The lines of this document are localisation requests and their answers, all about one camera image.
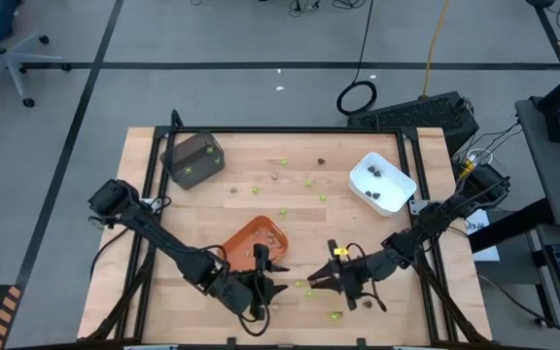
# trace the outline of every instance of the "wooden tabletop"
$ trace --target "wooden tabletop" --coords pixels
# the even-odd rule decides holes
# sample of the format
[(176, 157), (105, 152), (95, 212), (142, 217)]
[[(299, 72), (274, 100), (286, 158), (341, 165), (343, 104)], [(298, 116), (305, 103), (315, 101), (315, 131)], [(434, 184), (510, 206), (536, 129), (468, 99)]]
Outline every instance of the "wooden tabletop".
[[(128, 131), (118, 178), (142, 189), (152, 142), (152, 128)], [(401, 168), (396, 137), (385, 134), (254, 134), (214, 135), (226, 155), (226, 168), (194, 188), (183, 191), (170, 182), (167, 195), (172, 204), (164, 210), (161, 224), (183, 242), (193, 246), (221, 244), (254, 217), (265, 215), (289, 239), (289, 251), (280, 264), (290, 272), (270, 274), (276, 284), (289, 288), (272, 301), (271, 324), (261, 337), (251, 337), (235, 315), (217, 300), (204, 297), (183, 280), (175, 263), (157, 253), (149, 300), (145, 343), (225, 344), (235, 336), (239, 344), (352, 345), (363, 337), (369, 345), (426, 345), (429, 336), (420, 282), (410, 268), (398, 269), (377, 283), (388, 306), (383, 313), (368, 309), (359, 300), (350, 312), (345, 298), (332, 291), (309, 289), (305, 279), (329, 258), (327, 240), (339, 246), (359, 243), (367, 253), (381, 249), (379, 243), (395, 231), (409, 227), (406, 209), (381, 217), (348, 188), (349, 171), (369, 152), (377, 152)], [(178, 135), (177, 143), (190, 135)], [(446, 199), (454, 191), (448, 152), (441, 129), (419, 129), (420, 147), (432, 199)], [(405, 143), (412, 177), (415, 167), (409, 142)], [(318, 158), (326, 160), (324, 165)], [(288, 163), (282, 165), (280, 160)], [(154, 182), (157, 191), (159, 172)], [(315, 180), (312, 187), (304, 182)], [(230, 188), (237, 188), (230, 193)], [(252, 187), (260, 188), (258, 195)], [(320, 200), (324, 194), (327, 199)], [(280, 210), (286, 209), (285, 216)], [(456, 228), (464, 229), (458, 221)], [(106, 230), (101, 245), (117, 232)], [(123, 291), (132, 234), (107, 249), (94, 270), (79, 336), (88, 335), (109, 313)], [(491, 337), (468, 239), (446, 232), (440, 239), (450, 294), (480, 333)], [(297, 281), (304, 281), (303, 287)], [(434, 295), (437, 315), (441, 308)], [(131, 303), (134, 319), (137, 300)], [(334, 320), (332, 312), (341, 312)], [(127, 334), (132, 334), (128, 322)], [(252, 326), (258, 330), (263, 323)], [(438, 322), (440, 337), (444, 325)]]

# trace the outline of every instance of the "orange plate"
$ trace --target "orange plate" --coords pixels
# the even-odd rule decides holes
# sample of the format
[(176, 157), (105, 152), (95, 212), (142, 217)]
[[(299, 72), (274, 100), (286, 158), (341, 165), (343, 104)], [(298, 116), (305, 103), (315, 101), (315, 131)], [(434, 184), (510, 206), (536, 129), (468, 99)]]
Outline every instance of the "orange plate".
[[(254, 245), (256, 243), (269, 247), (269, 258), (274, 263), (282, 258), (289, 248), (289, 240), (280, 228), (268, 217), (258, 216), (224, 243), (231, 270), (254, 269)], [(224, 258), (221, 251), (218, 252), (218, 255), (220, 258)]]

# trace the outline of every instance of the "gray container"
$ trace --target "gray container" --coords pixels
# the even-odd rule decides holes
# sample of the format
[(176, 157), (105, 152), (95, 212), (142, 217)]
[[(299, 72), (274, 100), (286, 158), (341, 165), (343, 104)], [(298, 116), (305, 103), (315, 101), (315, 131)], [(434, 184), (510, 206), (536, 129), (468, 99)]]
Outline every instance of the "gray container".
[(198, 132), (159, 158), (172, 181), (183, 190), (201, 183), (225, 165), (224, 150), (208, 131)]

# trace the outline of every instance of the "black box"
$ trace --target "black box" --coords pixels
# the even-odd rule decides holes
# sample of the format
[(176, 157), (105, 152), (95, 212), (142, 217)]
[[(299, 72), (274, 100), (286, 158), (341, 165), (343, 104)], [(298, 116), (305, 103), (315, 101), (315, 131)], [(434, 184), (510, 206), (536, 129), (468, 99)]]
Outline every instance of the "black box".
[(198, 132), (160, 156), (163, 168), (183, 190), (224, 169), (224, 151), (210, 132)]
[(453, 156), (478, 130), (473, 113), (457, 91), (380, 108), (350, 117), (347, 126), (441, 127), (448, 153)]

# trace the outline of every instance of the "white container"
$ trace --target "white container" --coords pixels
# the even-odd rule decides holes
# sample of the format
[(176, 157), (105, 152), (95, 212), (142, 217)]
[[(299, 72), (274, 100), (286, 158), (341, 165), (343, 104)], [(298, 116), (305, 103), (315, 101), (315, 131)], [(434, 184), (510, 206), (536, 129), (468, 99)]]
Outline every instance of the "white container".
[[(380, 177), (368, 171), (373, 166)], [(377, 213), (391, 216), (398, 212), (416, 192), (416, 183), (395, 165), (375, 152), (366, 155), (349, 173), (349, 189), (370, 205)], [(365, 193), (380, 193), (375, 199)]]

